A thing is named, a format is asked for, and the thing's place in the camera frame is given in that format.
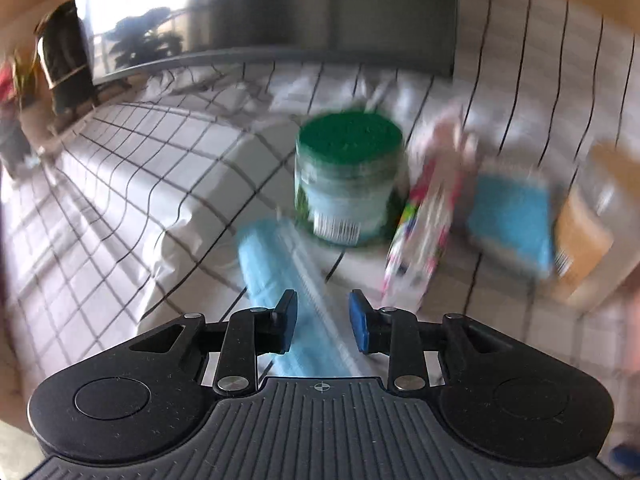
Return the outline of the white grid tablecloth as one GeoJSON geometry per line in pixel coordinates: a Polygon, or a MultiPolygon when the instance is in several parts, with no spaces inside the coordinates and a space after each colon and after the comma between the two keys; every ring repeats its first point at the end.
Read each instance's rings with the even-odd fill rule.
{"type": "Polygon", "coordinates": [[[359,65],[214,66],[190,92],[126,96],[55,160],[1,185],[1,467],[41,458],[26,403],[54,373],[186,311],[246,308],[234,234],[289,212],[297,129],[360,106],[414,136],[450,104],[483,155],[566,188],[590,145],[639,146],[639,36],[576,0],[460,0],[450,81],[359,65]]]}

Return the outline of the clear jar tan lid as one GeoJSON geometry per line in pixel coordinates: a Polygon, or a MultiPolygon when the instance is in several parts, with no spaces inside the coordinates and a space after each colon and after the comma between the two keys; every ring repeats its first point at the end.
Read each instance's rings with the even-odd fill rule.
{"type": "Polygon", "coordinates": [[[639,159],[593,144],[554,222],[548,295],[581,311],[603,304],[639,272],[639,159]]]}

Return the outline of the green lid jar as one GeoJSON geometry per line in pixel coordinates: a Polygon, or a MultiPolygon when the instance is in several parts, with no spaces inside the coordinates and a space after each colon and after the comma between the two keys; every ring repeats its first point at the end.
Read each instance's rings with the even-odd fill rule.
{"type": "Polygon", "coordinates": [[[359,247],[393,236],[402,209],[404,137],[364,110],[312,118],[296,138],[298,223],[326,243],[359,247]]]}

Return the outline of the potted pink plant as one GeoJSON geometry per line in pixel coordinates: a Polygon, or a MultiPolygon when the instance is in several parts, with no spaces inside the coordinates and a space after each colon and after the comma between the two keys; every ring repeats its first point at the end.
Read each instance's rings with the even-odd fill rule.
{"type": "Polygon", "coordinates": [[[35,156],[24,133],[21,114],[38,99],[37,57],[21,59],[20,52],[1,59],[1,166],[15,180],[35,156]]]}

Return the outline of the floral tissue pack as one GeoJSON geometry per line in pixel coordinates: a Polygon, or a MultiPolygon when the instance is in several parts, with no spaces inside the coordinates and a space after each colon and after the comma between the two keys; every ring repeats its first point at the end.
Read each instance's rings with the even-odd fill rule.
{"type": "Polygon", "coordinates": [[[409,193],[386,257],[382,305],[418,312],[445,251],[456,203],[475,166],[477,140],[449,105],[408,143],[409,193]]]}

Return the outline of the black curved monitor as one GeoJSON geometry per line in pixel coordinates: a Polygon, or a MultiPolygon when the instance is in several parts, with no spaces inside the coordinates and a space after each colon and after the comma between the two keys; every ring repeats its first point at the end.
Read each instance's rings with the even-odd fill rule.
{"type": "Polygon", "coordinates": [[[75,0],[93,79],[217,63],[368,64],[448,77],[458,0],[75,0]]]}

